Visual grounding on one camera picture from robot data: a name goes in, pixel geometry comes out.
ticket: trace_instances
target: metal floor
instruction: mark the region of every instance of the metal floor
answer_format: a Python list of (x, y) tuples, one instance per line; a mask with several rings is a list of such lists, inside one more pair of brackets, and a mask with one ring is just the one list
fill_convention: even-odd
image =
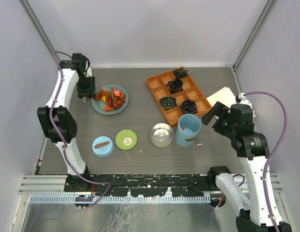
[[(242, 173), (236, 152), (229, 139), (215, 133), (209, 124), (202, 129), (190, 147), (182, 147), (173, 140), (166, 148), (157, 148), (151, 142), (151, 128), (165, 119), (146, 86), (145, 79), (173, 68), (115, 68), (94, 69), (96, 87), (107, 84), (123, 86), (130, 95), (127, 108), (118, 115), (103, 116), (94, 111), (91, 102), (83, 103), (73, 94), (70, 112), (77, 122), (77, 144), (81, 157), (91, 174), (206, 174), (211, 166), (226, 165), (232, 173)], [(206, 95), (227, 86), (237, 94), (230, 68), (189, 68), (189, 73)], [(99, 136), (115, 139), (123, 129), (135, 131), (137, 145), (127, 151), (130, 159), (115, 145), (113, 152), (104, 158), (93, 154), (91, 145)], [(40, 174), (65, 174), (66, 165), (60, 151), (47, 142)]]
[[(41, 218), (66, 214), (47, 221), (37, 213)], [(235, 220), (228, 202), (219, 210), (205, 203), (98, 204), (87, 210), (30, 204), (22, 232), (235, 232)]]

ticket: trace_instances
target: blue cup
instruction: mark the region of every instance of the blue cup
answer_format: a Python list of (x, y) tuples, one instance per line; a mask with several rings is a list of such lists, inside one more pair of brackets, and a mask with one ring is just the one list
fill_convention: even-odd
[(175, 139), (181, 146), (191, 146), (199, 133), (202, 123), (195, 115), (185, 114), (179, 119)]

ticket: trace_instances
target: blue plate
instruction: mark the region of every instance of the blue plate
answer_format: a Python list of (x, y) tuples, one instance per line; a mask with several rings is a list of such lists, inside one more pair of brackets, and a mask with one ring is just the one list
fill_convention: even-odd
[(123, 103), (123, 105), (121, 106), (120, 109), (115, 109), (112, 111), (104, 111), (106, 103), (103, 101), (96, 101), (95, 99), (92, 99), (92, 106), (93, 106), (94, 110), (96, 110), (98, 113), (100, 113), (102, 115), (116, 115), (116, 114), (122, 112), (127, 107), (128, 103), (129, 103), (129, 94), (127, 93), (125, 88), (123, 88), (122, 86), (118, 86), (118, 85), (106, 85), (101, 88), (106, 89), (109, 92), (112, 92), (112, 88), (115, 88), (116, 90), (120, 89), (122, 91), (122, 93), (125, 94), (125, 103)]

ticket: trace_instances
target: brown label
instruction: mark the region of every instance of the brown label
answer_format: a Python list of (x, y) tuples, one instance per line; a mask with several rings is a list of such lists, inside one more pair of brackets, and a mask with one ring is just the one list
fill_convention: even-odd
[(194, 138), (191, 138), (191, 139), (185, 139), (185, 141), (187, 141), (187, 142), (191, 142), (191, 141), (193, 141), (195, 138), (196, 138), (196, 137), (194, 137)]
[(106, 141), (106, 142), (104, 142), (104, 143), (95, 145), (94, 148), (95, 148), (95, 149), (98, 149), (98, 148), (100, 148), (100, 147), (102, 147), (102, 146), (108, 145), (109, 143), (110, 143), (109, 141)]

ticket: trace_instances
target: blue lid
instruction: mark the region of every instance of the blue lid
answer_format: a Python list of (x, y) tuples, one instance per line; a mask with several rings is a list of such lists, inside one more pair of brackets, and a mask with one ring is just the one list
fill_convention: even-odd
[[(100, 148), (94, 148), (95, 145), (105, 143), (107, 141), (109, 141), (108, 145), (102, 146)], [(108, 156), (113, 150), (113, 142), (110, 138), (108, 138), (106, 136), (98, 137), (97, 139), (94, 140), (94, 142), (92, 144), (92, 150), (93, 150), (94, 154), (99, 157)]]

